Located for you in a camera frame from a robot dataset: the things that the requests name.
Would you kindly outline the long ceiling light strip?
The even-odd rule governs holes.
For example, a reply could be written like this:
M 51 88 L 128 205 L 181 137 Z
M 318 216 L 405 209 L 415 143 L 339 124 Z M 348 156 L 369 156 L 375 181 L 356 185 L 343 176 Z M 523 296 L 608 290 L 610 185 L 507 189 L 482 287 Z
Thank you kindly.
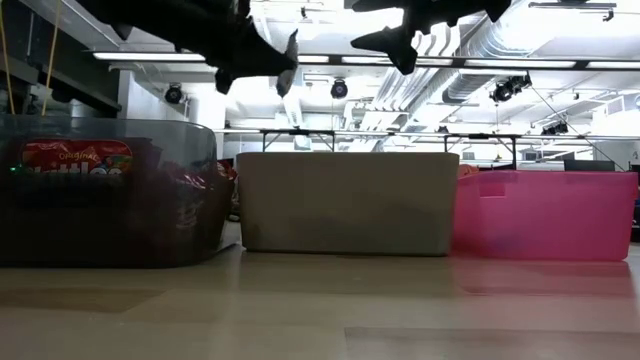
M 203 63 L 198 54 L 153 53 L 153 52 L 93 52 L 92 55 L 110 62 L 169 62 Z M 392 63 L 382 56 L 352 55 L 300 55 L 301 65 L 369 66 L 388 67 Z M 520 69 L 540 71 L 640 71 L 640 60 L 633 59 L 545 59 L 545 58 L 473 58 L 422 56 L 416 61 L 417 68 L 454 69 Z

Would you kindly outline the black monitor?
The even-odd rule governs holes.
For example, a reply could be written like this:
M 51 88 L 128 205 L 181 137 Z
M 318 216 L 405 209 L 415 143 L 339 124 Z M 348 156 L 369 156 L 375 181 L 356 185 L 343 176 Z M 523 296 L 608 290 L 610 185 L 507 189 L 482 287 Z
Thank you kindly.
M 565 171 L 615 172 L 616 165 L 612 161 L 603 160 L 565 160 Z

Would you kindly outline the black ceiling track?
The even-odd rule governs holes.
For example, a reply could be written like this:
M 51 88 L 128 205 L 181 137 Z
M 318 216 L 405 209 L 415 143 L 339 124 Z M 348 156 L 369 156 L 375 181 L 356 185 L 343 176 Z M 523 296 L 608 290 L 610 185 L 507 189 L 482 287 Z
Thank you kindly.
M 563 9 L 563 10 L 593 10 L 605 11 L 603 22 L 608 22 L 614 17 L 614 10 L 618 7 L 615 2 L 594 2 L 593 0 L 553 0 L 531 1 L 529 8 L 537 9 Z

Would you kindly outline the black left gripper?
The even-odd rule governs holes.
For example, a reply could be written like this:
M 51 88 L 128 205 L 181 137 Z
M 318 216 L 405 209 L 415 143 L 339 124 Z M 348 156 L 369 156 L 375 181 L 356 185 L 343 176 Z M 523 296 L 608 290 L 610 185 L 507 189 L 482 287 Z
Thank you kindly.
M 297 62 L 272 47 L 249 20 L 250 0 L 127 0 L 127 23 L 204 58 L 216 90 L 238 78 L 276 76 L 278 95 L 292 87 Z

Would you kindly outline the silver ventilation duct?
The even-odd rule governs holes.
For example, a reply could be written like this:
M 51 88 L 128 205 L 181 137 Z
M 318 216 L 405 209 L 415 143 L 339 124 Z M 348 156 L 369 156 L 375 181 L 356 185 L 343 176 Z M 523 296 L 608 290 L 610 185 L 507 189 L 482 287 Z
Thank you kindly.
M 495 23 L 488 20 L 456 51 L 459 57 L 528 57 L 555 36 L 552 28 L 535 25 L 542 20 L 536 9 L 519 3 Z M 459 70 L 442 92 L 442 100 L 460 104 L 491 80 L 489 75 L 463 74 Z

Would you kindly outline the white round ceiling lamp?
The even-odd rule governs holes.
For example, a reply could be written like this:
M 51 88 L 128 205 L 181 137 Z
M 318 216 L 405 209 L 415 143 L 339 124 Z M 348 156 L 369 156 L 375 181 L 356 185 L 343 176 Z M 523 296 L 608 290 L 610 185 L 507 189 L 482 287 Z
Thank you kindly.
M 297 23 L 298 40 L 312 41 L 320 34 L 321 23 L 316 18 L 303 18 Z

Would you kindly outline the pink translucent plastic bin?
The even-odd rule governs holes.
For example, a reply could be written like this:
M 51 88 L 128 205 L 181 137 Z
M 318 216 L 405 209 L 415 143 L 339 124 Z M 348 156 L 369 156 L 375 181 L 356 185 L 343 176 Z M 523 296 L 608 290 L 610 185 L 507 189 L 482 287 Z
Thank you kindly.
M 510 260 L 628 256 L 637 176 L 486 171 L 458 179 L 452 252 Z

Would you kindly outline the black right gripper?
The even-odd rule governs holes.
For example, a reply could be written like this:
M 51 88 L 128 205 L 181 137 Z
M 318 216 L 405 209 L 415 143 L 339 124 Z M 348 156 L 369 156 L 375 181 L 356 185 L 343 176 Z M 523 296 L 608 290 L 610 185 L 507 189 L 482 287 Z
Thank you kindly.
M 407 0 L 356 0 L 354 12 L 369 12 L 388 8 L 405 8 Z M 456 26 L 458 20 L 470 14 L 484 11 L 496 22 L 511 6 L 512 0 L 409 0 L 405 9 L 404 24 L 410 28 L 430 28 L 445 22 Z M 356 49 L 385 53 L 402 75 L 415 70 L 418 54 L 411 46 L 413 36 L 403 27 L 384 27 L 380 31 L 365 34 L 350 42 Z

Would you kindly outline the smoky grey translucent plastic bin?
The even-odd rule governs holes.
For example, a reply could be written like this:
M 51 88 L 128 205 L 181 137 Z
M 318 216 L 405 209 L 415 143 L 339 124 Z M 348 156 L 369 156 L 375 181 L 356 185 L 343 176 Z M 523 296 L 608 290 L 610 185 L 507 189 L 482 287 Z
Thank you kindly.
M 36 139 L 117 140 L 133 153 L 119 175 L 34 173 L 21 161 Z M 177 120 L 0 115 L 0 266 L 170 268 L 223 246 L 211 212 L 179 223 L 177 187 L 161 169 L 217 161 L 214 132 Z

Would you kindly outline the light grey plastic bin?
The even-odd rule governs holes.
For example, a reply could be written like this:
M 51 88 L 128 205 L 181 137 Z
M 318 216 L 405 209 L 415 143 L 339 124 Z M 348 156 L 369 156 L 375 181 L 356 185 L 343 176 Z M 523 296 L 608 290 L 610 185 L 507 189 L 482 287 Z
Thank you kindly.
M 237 165 L 242 241 L 250 251 L 450 251 L 456 154 L 246 152 Z

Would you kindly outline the black framed background table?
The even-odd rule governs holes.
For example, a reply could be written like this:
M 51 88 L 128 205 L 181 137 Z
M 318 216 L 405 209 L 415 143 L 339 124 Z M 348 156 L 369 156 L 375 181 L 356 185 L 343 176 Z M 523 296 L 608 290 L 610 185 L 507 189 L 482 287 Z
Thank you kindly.
M 444 144 L 444 152 L 448 153 L 453 149 L 454 144 L 449 144 L 449 140 L 451 138 L 455 138 L 458 140 L 466 139 L 466 140 L 490 140 L 496 139 L 500 142 L 502 139 L 509 139 L 511 141 L 511 145 L 506 145 L 506 148 L 512 154 L 512 161 L 509 165 L 511 170 L 517 169 L 518 156 L 516 153 L 517 140 L 521 138 L 521 135 L 517 134 L 493 134 L 493 133 L 446 133 L 443 135 L 443 144 Z
M 317 136 L 331 152 L 336 149 L 336 132 L 333 130 L 311 130 L 311 129 L 260 129 L 259 133 L 262 135 L 262 151 L 265 152 L 269 146 L 275 142 L 281 135 L 289 136 L 305 136 L 311 137 Z M 267 136 L 274 134 L 275 137 L 271 141 L 267 141 Z

